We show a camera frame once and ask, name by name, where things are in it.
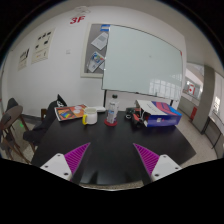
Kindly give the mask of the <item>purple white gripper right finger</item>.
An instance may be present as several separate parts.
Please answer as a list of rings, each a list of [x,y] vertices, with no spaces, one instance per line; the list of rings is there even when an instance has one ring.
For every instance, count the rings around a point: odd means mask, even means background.
[[[157,181],[181,170],[181,167],[166,154],[158,155],[136,143],[134,143],[134,147],[152,181]]]

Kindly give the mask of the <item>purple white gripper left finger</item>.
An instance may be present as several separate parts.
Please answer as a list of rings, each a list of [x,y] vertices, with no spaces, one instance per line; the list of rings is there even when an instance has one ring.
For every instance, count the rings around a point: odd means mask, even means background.
[[[41,169],[70,181],[79,168],[90,143],[85,143],[66,154],[57,153]]]

